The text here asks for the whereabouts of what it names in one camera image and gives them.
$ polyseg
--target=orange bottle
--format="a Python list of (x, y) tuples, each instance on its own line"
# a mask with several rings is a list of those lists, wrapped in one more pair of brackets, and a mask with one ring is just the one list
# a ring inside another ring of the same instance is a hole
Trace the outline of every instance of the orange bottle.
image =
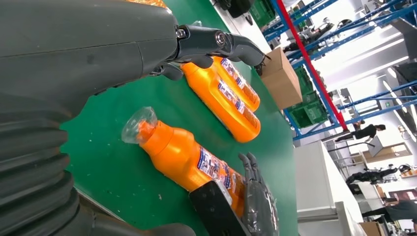
[(261, 100), (250, 84), (241, 76), (233, 63), (226, 58), (220, 57), (213, 57), (213, 60), (213, 65), (222, 80), (226, 82), (251, 111), (256, 111)]
[(217, 74), (214, 65), (202, 69), (189, 62), (181, 65), (188, 85), (231, 132), (246, 143), (258, 136), (261, 123)]
[(242, 216), (245, 188), (242, 176), (199, 145), (192, 133), (164, 124), (157, 120), (151, 107), (146, 107), (130, 118), (122, 139), (138, 143), (157, 170), (189, 192), (213, 179), (219, 180), (232, 198), (232, 209)]

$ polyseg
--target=cardboard box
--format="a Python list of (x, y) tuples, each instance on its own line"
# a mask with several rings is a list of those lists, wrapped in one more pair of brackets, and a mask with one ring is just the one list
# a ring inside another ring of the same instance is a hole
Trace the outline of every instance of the cardboard box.
[(279, 109), (291, 107), (302, 102), (298, 77), (281, 48), (267, 54), (262, 81), (267, 87)]
[(386, 236), (377, 222), (363, 222), (359, 224), (368, 236)]

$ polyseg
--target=bottle cap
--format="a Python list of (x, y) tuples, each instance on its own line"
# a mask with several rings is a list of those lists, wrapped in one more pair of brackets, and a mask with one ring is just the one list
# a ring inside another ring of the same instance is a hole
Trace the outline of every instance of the bottle cap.
[(127, 121), (121, 139), (130, 144), (145, 143), (154, 133), (157, 123), (158, 119), (152, 107), (143, 107)]

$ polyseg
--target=ceiling light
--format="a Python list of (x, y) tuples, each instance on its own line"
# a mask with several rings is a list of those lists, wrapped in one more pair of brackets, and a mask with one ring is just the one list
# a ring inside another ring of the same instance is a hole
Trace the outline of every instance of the ceiling light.
[(394, 114), (397, 116), (397, 118), (400, 120), (402, 126), (405, 128), (405, 130), (407, 131), (407, 133), (411, 136), (411, 139), (414, 142), (417, 142), (416, 137), (414, 136), (414, 134), (411, 132), (410, 128), (406, 125), (406, 123), (403, 121), (403, 119), (400, 117), (400, 115), (398, 114), (397, 111), (394, 110)]
[(394, 71), (392, 68), (388, 68), (388, 73), (389, 73), (392, 77), (397, 78), (397, 74), (395, 73), (395, 71)]
[(384, 84), (384, 86), (388, 89), (388, 91), (391, 92), (391, 96), (393, 98), (395, 98), (395, 101), (401, 105), (401, 109), (403, 110), (403, 112), (407, 113), (407, 108), (403, 106), (403, 103), (401, 102), (401, 100), (398, 98), (397, 94), (395, 94), (395, 92), (392, 91), (391, 87), (388, 85), (388, 83), (383, 80), (382, 83)]
[(355, 76), (352, 76), (352, 77), (350, 77), (350, 78), (348, 78), (346, 80), (343, 80), (342, 82), (339, 82), (339, 83), (337, 83), (337, 84), (335, 84), (333, 86), (328, 86), (328, 91), (333, 91), (333, 90), (338, 89), (338, 88), (343, 88), (344, 86), (346, 86), (346, 85), (348, 85), (350, 83), (353, 83), (353, 82), (355, 82), (357, 80), (360, 80), (360, 79), (363, 79), (365, 77), (368, 77), (369, 75), (375, 74), (376, 72), (378, 72), (380, 70), (383, 70), (383, 69), (386, 69), (387, 67), (390, 67), (390, 66), (393, 66), (395, 64), (398, 64), (398, 63), (400, 63), (400, 62), (402, 62), (404, 60), (407, 60), (408, 58), (409, 57), (406, 56), (406, 57), (403, 57), (403, 58), (400, 58), (400, 59), (397, 59), (397, 60), (393, 60), (390, 63), (387, 63), (387, 64), (384, 64), (384, 65), (378, 66), (378, 67), (373, 68), (371, 70), (365, 71), (365, 72), (360, 73), (360, 74), (355, 75)]
[(341, 64), (341, 66), (340, 66), (340, 67), (337, 67), (337, 68), (335, 68), (335, 69), (333, 69), (333, 70), (327, 70), (326, 72), (323, 72), (323, 73), (322, 73), (322, 76), (328, 76), (328, 75), (331, 75), (331, 74), (333, 74), (333, 73), (335, 73), (335, 72), (337, 72), (337, 71), (339, 71), (339, 70), (341, 70), (341, 69), (343, 69), (343, 68), (346, 68), (346, 67), (348, 67), (348, 66), (350, 66), (350, 65), (352, 65), (352, 64), (355, 64), (355, 63), (357, 63), (357, 62), (359, 62), (359, 61), (361, 61), (361, 60), (363, 60), (363, 59), (366, 59), (366, 58), (368, 58), (368, 57), (370, 57), (370, 56), (372, 56), (372, 55), (375, 55), (375, 54), (377, 54), (377, 53), (380, 53), (380, 52), (382, 52), (383, 50), (388, 49), (388, 48), (390, 48), (390, 47), (392, 47), (392, 46), (395, 46), (395, 45), (397, 45), (397, 44), (399, 44), (399, 43), (401, 43), (401, 42), (403, 42), (403, 41), (404, 41), (404, 39), (403, 39), (403, 38), (402, 38), (402, 39), (398, 39), (398, 40), (396, 40), (396, 41), (394, 41), (394, 42), (392, 42), (392, 43), (389, 43), (389, 44), (387, 44), (387, 45), (385, 45), (385, 46), (383, 46), (383, 47), (380, 47), (380, 48), (375, 49), (375, 50), (372, 50), (372, 51), (370, 51), (370, 52), (368, 52), (368, 53), (362, 54), (362, 55), (360, 55), (360, 56), (358, 56), (358, 57), (356, 57), (356, 58), (354, 58), (354, 59), (352, 59), (352, 60), (345, 61), (344, 63), (342, 63), (342, 64)]

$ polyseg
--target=robotic arm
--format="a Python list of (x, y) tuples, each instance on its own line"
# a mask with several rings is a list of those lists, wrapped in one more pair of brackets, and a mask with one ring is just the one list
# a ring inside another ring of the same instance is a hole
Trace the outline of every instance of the robotic arm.
[(177, 225), (142, 232), (80, 207), (60, 124), (108, 88), (181, 78), (171, 62), (257, 65), (263, 53), (242, 36), (179, 26), (165, 8), (123, 0), (0, 0), (0, 30), (0, 235), (193, 235)]

